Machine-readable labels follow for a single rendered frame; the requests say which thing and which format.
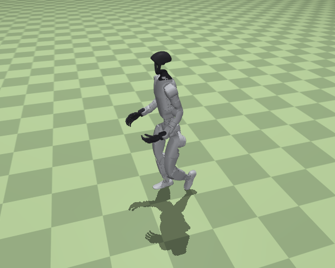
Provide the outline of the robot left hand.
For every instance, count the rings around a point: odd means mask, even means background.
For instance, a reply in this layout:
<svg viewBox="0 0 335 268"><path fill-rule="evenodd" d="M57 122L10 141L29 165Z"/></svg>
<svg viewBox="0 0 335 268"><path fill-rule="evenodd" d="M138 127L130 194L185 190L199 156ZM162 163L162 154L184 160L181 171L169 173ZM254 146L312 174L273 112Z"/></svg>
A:
<svg viewBox="0 0 335 268"><path fill-rule="evenodd" d="M147 143L153 143L153 142L157 142L158 140L163 140L162 136L165 136L165 135L166 135L166 131L163 131L163 132L159 132L158 135L153 135L153 136L145 134L145 136L147 136L147 138L144 138L141 135L141 138L142 138L142 140L144 140Z"/></svg>

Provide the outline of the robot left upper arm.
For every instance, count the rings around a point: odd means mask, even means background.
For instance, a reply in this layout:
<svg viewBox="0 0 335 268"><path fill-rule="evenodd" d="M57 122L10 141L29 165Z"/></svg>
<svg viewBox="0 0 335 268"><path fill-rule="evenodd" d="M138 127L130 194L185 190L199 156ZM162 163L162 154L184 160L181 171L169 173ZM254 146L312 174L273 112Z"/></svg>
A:
<svg viewBox="0 0 335 268"><path fill-rule="evenodd" d="M169 98L171 105L174 107L171 113L173 116L176 116L178 111L183 111L183 108L181 106L181 102L178 96L178 90L174 85L170 83L166 84L163 87L163 89L164 89L165 95Z"/></svg>

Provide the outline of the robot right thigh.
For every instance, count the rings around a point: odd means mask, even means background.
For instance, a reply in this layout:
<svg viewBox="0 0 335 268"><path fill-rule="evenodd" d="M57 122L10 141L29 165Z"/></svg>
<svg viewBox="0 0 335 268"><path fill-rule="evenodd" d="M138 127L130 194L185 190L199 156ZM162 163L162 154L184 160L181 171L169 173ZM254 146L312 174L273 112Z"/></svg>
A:
<svg viewBox="0 0 335 268"><path fill-rule="evenodd" d="M162 130L162 123L160 123L160 124L156 125L153 135L158 135L159 132L162 132L162 131L163 131ZM162 165L164 164L164 157L165 157L165 153L163 153L165 142L166 142L166 140L163 139L163 140L158 140L157 142L152 143L152 148L153 148L154 155L155 155L157 161Z"/></svg>

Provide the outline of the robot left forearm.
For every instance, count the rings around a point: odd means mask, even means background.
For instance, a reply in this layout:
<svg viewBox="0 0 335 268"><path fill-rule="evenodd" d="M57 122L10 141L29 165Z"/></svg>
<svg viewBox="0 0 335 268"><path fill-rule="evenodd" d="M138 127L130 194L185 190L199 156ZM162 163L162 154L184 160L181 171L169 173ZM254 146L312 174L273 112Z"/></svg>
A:
<svg viewBox="0 0 335 268"><path fill-rule="evenodd" d="M179 124L181 118L183 116L183 111L178 111L175 117L171 117L169 123L165 127L163 131L166 131L166 135L162 136L163 139L168 139L170 134L172 134L173 130L175 129L176 125ZM162 131L162 132L163 132Z"/></svg>

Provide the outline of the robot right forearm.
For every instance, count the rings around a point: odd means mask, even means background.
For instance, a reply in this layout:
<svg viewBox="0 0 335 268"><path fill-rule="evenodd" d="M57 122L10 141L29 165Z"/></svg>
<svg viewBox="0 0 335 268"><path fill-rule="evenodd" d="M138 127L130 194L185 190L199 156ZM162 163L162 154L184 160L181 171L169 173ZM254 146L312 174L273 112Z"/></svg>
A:
<svg viewBox="0 0 335 268"><path fill-rule="evenodd" d="M156 98L148 106L144 107L145 111L141 114L145 116L148 113L151 113L155 108L157 108Z"/></svg>

